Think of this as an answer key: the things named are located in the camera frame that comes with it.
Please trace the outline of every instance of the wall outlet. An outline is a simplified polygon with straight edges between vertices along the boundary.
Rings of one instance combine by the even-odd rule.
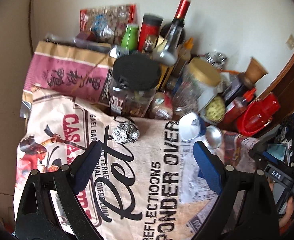
[[[288,40],[286,41],[286,45],[290,50],[294,48],[294,36],[292,34],[289,36]]]

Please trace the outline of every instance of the metal bowl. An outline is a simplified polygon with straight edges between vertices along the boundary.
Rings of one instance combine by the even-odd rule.
[[[209,125],[206,127],[206,141],[210,145],[212,149],[217,149],[223,142],[223,134],[222,132],[213,125]]]

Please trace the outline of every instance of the wine bottle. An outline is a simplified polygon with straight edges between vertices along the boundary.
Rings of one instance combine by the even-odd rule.
[[[179,27],[183,28],[183,26],[185,25],[184,19],[185,19],[188,7],[190,5],[190,2],[191,2],[190,0],[180,0],[179,6],[177,8],[177,11],[176,11],[176,14],[175,14],[175,17],[174,17],[173,21],[171,23],[167,23],[166,25],[164,25],[161,28],[161,30],[160,30],[160,36],[161,37],[165,38],[165,36],[167,35],[167,33],[168,33],[169,29],[170,29],[170,26],[172,24],[176,24]],[[180,35],[178,44],[182,44],[184,40],[185,40],[185,31],[183,29],[183,31],[182,31],[182,33]]]

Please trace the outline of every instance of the small glass jar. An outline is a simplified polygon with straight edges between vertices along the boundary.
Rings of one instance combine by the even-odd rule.
[[[115,115],[144,117],[156,93],[160,66],[143,54],[117,59],[110,83],[110,106]]]
[[[183,82],[173,98],[175,114],[199,113],[216,95],[220,74],[208,62],[193,58],[183,72]]]

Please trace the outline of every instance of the aluminum foil ball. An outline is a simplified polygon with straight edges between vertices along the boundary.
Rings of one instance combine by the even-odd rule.
[[[140,131],[137,125],[131,121],[122,122],[114,128],[112,137],[119,144],[134,143],[138,140]]]

